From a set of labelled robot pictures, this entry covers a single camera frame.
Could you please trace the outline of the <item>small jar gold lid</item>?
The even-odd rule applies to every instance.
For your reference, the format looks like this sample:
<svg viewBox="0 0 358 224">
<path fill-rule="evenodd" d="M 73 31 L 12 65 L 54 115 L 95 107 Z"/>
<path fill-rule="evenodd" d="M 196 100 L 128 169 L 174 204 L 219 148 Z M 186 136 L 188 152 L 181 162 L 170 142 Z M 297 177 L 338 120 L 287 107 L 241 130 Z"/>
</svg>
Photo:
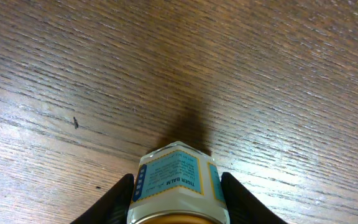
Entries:
<svg viewBox="0 0 358 224">
<path fill-rule="evenodd" d="M 140 159 L 128 223 L 229 223 L 214 159 L 176 141 Z"/>
</svg>

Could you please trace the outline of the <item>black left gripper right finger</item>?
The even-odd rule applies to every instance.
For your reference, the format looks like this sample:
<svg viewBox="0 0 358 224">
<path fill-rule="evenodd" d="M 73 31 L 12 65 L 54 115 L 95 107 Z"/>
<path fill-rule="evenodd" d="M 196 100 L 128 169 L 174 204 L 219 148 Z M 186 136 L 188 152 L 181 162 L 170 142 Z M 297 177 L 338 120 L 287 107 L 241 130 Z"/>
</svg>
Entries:
<svg viewBox="0 0 358 224">
<path fill-rule="evenodd" d="M 221 187 L 229 212 L 230 224 L 287 224 L 229 172 L 223 172 Z"/>
</svg>

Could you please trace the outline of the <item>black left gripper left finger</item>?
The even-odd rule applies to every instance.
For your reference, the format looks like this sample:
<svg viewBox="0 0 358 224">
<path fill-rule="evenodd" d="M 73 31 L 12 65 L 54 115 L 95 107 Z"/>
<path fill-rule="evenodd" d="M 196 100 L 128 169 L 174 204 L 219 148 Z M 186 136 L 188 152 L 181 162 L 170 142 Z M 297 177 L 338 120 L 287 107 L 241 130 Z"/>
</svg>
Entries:
<svg viewBox="0 0 358 224">
<path fill-rule="evenodd" d="M 126 224 L 134 189 L 134 175 L 124 175 L 71 224 Z"/>
</svg>

